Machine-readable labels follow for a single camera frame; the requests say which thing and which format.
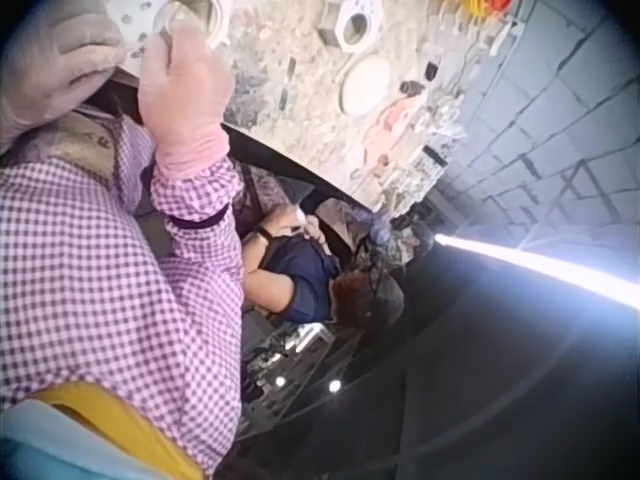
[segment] yellow object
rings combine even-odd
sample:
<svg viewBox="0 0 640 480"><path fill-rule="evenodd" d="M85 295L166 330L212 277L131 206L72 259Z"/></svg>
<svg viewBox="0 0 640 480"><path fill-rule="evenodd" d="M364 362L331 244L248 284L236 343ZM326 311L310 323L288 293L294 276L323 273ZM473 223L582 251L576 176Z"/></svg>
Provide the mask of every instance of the yellow object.
<svg viewBox="0 0 640 480"><path fill-rule="evenodd" d="M123 452L172 479L202 480L182 450L127 404L90 383L58 385L33 395L87 427Z"/></svg>
<svg viewBox="0 0 640 480"><path fill-rule="evenodd" d="M486 18L492 14L489 3L486 0L462 0L462 6L475 17Z"/></svg>

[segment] workbench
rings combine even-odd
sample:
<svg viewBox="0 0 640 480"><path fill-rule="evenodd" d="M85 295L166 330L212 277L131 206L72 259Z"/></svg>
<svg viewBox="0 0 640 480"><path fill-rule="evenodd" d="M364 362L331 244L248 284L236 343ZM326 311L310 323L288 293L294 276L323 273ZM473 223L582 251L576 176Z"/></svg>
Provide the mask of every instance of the workbench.
<svg viewBox="0 0 640 480"><path fill-rule="evenodd" d="M323 43L318 34L323 0L235 0L226 55L235 74L234 96L225 122L298 162L369 208L376 208L386 188L401 192L398 210L421 200L443 173L422 156L408 163L430 138L411 129L389 152L389 172L381 179L352 173L362 165L362 139L380 112L401 98L404 80L421 80L427 59L418 53L428 10L441 0L383 0L385 23L366 53L377 53L391 65L387 97L373 111L347 116L340 109L340 87L351 55ZM437 78L428 84L427 103L460 92L468 81L473 42L464 35L445 48ZM290 59L295 71L287 82ZM280 102L288 84L284 109Z"/></svg>

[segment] black watch band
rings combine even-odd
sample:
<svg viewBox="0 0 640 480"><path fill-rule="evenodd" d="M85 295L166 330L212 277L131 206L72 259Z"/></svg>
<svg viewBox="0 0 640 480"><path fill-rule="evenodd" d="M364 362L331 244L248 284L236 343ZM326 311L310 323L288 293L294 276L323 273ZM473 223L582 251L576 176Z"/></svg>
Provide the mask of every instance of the black watch band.
<svg viewBox="0 0 640 480"><path fill-rule="evenodd" d="M266 228L258 225L253 231L254 233L264 238L267 241L267 243L273 242L273 235L271 235Z"/></svg>

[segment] light blue fabric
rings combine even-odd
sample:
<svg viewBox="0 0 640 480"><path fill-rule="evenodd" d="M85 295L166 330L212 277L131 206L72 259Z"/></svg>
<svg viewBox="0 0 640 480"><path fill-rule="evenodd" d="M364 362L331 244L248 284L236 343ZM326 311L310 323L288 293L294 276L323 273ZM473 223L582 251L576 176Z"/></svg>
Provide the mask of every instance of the light blue fabric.
<svg viewBox="0 0 640 480"><path fill-rule="evenodd" d="M0 415L3 477L20 480L166 480L37 400Z"/></svg>

